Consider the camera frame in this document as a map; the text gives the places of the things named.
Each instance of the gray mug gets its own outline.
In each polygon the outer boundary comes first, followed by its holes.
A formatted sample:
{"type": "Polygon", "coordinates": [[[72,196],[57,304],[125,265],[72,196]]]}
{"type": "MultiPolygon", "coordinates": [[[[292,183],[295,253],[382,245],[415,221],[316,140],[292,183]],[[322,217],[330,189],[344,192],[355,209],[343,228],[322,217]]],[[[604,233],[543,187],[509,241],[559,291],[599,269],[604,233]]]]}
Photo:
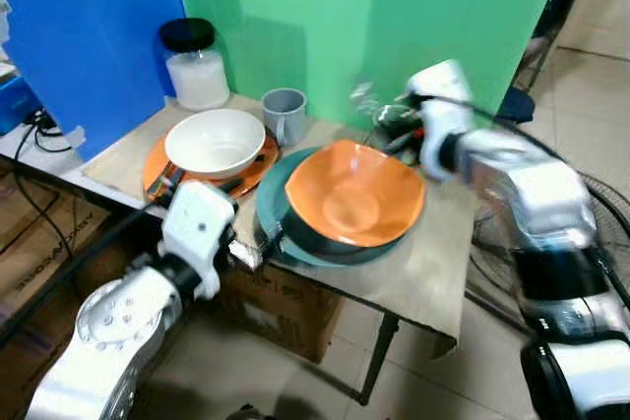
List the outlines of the gray mug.
{"type": "Polygon", "coordinates": [[[263,95],[265,125],[281,147],[297,145],[306,132],[306,95],[297,89],[274,89],[263,95]]]}

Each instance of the white bowl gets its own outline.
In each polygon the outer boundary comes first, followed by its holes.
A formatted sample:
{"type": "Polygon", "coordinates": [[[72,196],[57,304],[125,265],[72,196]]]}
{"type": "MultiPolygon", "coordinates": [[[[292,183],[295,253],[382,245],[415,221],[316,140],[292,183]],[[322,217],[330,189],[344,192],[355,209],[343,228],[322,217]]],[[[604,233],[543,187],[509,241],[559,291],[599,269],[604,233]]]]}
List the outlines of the white bowl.
{"type": "Polygon", "coordinates": [[[249,166],[265,142],[253,115],[224,108],[182,120],[166,136],[166,155],[177,167],[210,179],[231,177],[249,166]]]}

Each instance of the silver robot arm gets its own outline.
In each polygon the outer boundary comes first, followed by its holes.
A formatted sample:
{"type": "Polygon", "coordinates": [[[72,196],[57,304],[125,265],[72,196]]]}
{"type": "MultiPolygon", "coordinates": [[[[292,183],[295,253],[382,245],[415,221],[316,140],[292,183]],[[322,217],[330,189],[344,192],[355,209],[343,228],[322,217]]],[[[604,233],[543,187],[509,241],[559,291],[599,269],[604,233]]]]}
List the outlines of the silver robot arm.
{"type": "Polygon", "coordinates": [[[27,418],[125,418],[139,375],[183,306],[219,292],[217,252],[247,250],[233,239],[234,214],[220,191],[182,184],[162,225],[161,258],[84,302],[70,344],[41,381],[27,418]]]}
{"type": "Polygon", "coordinates": [[[490,203],[520,281],[518,302],[536,338],[521,353],[542,420],[630,418],[630,325],[599,269],[589,193],[578,173],[519,137],[475,130],[454,61],[421,71],[426,171],[458,175],[490,203]]]}

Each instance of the black jar lid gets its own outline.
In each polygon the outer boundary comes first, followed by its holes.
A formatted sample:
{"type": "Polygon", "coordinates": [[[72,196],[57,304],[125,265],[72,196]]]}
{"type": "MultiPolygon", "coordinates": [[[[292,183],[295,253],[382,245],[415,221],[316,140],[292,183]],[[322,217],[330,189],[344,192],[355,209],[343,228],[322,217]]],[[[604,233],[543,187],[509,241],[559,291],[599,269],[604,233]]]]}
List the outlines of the black jar lid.
{"type": "Polygon", "coordinates": [[[177,19],[159,28],[163,45],[176,53],[206,49],[215,42],[215,28],[205,19],[177,19]]]}

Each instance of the mug handle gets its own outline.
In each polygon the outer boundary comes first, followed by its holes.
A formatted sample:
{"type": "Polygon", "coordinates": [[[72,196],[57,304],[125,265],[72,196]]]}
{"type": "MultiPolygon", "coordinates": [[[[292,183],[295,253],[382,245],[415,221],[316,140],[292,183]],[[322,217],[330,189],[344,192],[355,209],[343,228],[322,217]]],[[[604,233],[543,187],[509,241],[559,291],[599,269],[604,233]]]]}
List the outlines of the mug handle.
{"type": "Polygon", "coordinates": [[[284,117],[280,117],[276,123],[276,139],[279,145],[282,145],[284,141],[284,120],[284,117]]]}

